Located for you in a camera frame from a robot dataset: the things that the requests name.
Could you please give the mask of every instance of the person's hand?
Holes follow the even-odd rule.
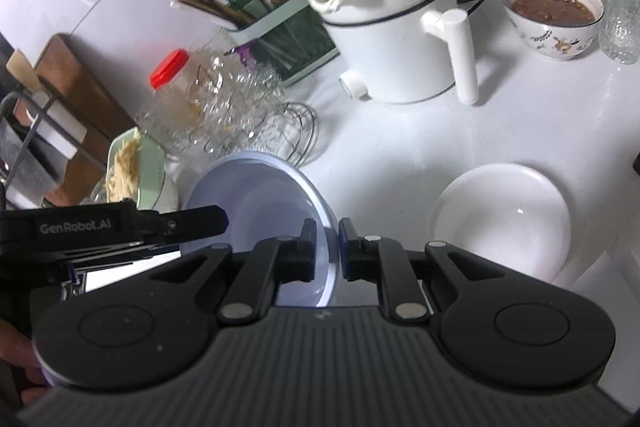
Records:
[[[22,391],[22,403],[27,405],[41,397],[47,383],[40,370],[40,362],[36,358],[33,344],[11,324],[0,319],[0,359],[12,365],[23,367],[27,378],[38,387]]]

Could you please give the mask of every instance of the shredded potato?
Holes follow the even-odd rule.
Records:
[[[136,201],[140,176],[140,134],[122,144],[116,152],[113,166],[107,173],[107,200],[110,203],[126,198]]]

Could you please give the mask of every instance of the wooden cutting board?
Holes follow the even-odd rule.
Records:
[[[66,36],[57,34],[49,40],[35,71],[60,94],[65,107],[87,127],[82,143],[84,148],[106,164],[111,140],[135,126],[133,120],[75,57]],[[19,103],[14,114],[21,124],[30,125],[26,104]],[[63,184],[48,192],[46,198],[56,206],[78,204],[91,193],[102,176],[102,169],[76,153],[66,166]]]

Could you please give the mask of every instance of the metal rack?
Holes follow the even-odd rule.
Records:
[[[87,149],[85,149],[85,147],[78,140],[76,140],[76,138],[71,136],[64,127],[62,127],[57,121],[53,120],[53,118],[51,118],[47,114],[47,111],[51,108],[51,106],[55,102],[63,103],[63,99],[62,97],[60,97],[60,95],[57,93],[55,89],[50,89],[50,86],[47,86],[46,81],[43,81],[43,84],[45,84],[46,87],[49,87],[49,93],[50,93],[49,100],[47,101],[46,105],[44,105],[44,107],[40,107],[26,93],[20,90],[14,90],[10,92],[8,95],[6,95],[2,99],[2,101],[0,101],[0,118],[1,119],[5,119],[7,115],[9,115],[9,113],[11,113],[14,110],[14,107],[17,102],[25,103],[30,113],[34,115],[33,124],[31,125],[29,132],[27,133],[25,139],[23,140],[22,146],[20,147],[20,150],[18,150],[18,154],[15,157],[15,160],[12,162],[12,165],[9,165],[8,162],[4,161],[4,158],[2,158],[2,161],[0,162],[0,182],[2,182],[4,193],[6,193],[7,189],[10,187],[12,181],[14,180],[17,169],[20,168],[20,163],[25,158],[29,145],[33,140],[34,136],[36,136],[38,127],[40,126],[40,124],[42,124],[42,122],[46,122],[55,131],[57,131],[62,137],[68,140],[68,142],[70,142],[76,149],[78,149],[78,154],[81,154],[82,156],[84,156],[84,158],[86,158],[92,164],[100,168],[103,172],[106,172],[107,170],[107,165],[104,162],[100,161],[93,154],[91,154]],[[82,125],[98,132],[101,136],[104,137],[105,140],[110,141],[109,138],[105,136],[102,131],[100,131],[95,125],[89,122],[86,118],[77,114],[77,112],[73,111],[72,108],[66,107],[66,105],[65,105],[65,108],[71,111],[74,117],[77,118],[79,121],[81,121]],[[43,206],[50,206],[50,205],[47,203],[46,200],[44,200]]]

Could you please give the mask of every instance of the screw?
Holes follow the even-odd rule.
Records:
[[[226,304],[220,313],[222,316],[229,320],[245,319],[254,312],[254,309],[249,304],[244,302],[232,302]]]
[[[395,309],[396,315],[404,320],[419,319],[424,317],[428,309],[418,302],[403,302],[398,304]]]

